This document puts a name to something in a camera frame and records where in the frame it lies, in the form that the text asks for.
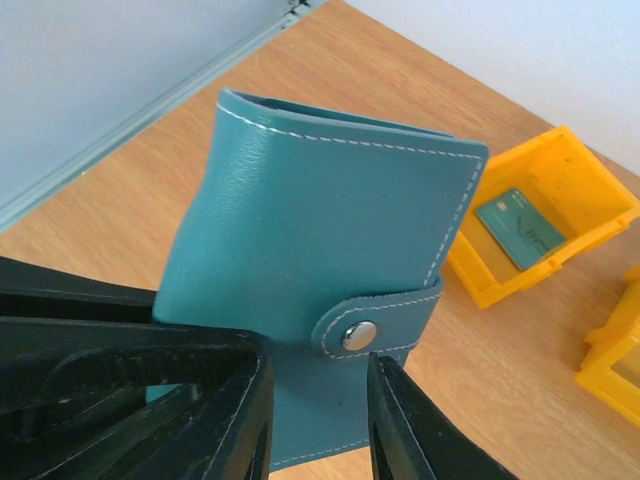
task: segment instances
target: wooden surface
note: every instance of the wooden surface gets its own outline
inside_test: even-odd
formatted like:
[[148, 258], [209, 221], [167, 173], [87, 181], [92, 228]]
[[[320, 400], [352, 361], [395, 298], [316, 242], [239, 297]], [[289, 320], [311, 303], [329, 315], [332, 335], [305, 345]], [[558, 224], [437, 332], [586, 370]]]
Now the wooden surface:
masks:
[[[0, 255], [156, 288], [201, 179], [223, 86], [485, 141], [492, 154], [549, 125], [345, 4], [281, 35], [0, 236]], [[640, 179], [609, 162], [640, 195]], [[640, 430], [573, 380], [582, 338], [640, 265], [640, 222], [486, 311], [449, 267], [408, 371], [470, 438], [521, 478], [640, 478]], [[274, 474], [368, 479], [368, 450]]]

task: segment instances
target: teal wallet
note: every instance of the teal wallet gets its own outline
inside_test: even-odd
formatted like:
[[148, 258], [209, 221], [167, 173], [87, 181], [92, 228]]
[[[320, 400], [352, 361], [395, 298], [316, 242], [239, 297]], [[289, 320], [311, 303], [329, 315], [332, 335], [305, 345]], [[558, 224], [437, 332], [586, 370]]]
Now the teal wallet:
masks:
[[[267, 339], [272, 470], [368, 444], [367, 357], [403, 364], [418, 343], [487, 158], [439, 132], [221, 92], [153, 313]], [[363, 322], [375, 332], [350, 343]]]

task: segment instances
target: wallet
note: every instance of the wallet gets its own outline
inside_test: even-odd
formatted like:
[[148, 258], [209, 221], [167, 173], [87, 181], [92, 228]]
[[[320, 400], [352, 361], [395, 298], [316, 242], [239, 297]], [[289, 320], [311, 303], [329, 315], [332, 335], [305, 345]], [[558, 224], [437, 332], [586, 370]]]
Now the wallet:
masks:
[[418, 343], [487, 158], [436, 131], [220, 93], [153, 316], [262, 336], [272, 471], [368, 444], [368, 356], [402, 365]]

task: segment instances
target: wallet flap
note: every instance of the wallet flap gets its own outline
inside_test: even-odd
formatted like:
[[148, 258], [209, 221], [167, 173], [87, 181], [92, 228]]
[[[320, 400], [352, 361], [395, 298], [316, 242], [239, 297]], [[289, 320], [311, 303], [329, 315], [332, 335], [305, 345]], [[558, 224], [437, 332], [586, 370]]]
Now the wallet flap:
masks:
[[[443, 285], [442, 278], [437, 277], [431, 288], [346, 300], [320, 319], [313, 329], [311, 345], [317, 352], [337, 360], [371, 352], [409, 351], [418, 344]], [[361, 322], [375, 325], [375, 337], [361, 350], [348, 350], [343, 345], [345, 335]]]

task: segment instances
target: yellow plastic container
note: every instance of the yellow plastic container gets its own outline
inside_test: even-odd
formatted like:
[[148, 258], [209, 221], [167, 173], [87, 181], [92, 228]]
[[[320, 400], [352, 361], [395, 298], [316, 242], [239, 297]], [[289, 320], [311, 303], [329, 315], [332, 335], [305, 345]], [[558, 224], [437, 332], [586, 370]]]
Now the yellow plastic container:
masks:
[[576, 381], [640, 427], [640, 267], [620, 303], [602, 328], [585, 338], [591, 350]]
[[[519, 188], [567, 239], [520, 271], [475, 209]], [[540, 282], [572, 256], [626, 230], [640, 216], [635, 198], [566, 127], [493, 157], [480, 181], [448, 260], [476, 303], [486, 308]]]

